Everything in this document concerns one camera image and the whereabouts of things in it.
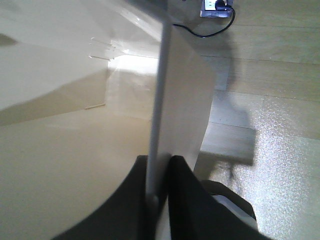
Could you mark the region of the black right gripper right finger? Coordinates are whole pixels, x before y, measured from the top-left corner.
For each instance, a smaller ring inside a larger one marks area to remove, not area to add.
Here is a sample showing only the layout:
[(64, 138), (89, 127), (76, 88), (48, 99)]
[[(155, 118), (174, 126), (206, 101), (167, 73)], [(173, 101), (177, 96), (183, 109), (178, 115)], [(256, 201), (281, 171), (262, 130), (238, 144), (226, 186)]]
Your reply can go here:
[(168, 167), (168, 209), (173, 240), (266, 240), (252, 205), (220, 182), (199, 181), (185, 159)]

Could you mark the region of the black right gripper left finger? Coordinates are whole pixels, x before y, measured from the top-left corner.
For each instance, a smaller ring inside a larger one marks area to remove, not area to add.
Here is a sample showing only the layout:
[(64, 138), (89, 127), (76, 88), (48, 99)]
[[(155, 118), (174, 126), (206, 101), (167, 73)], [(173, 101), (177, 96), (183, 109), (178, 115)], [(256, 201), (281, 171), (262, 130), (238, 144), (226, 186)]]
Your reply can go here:
[(139, 155), (116, 191), (93, 213), (55, 240), (148, 240), (146, 155)]

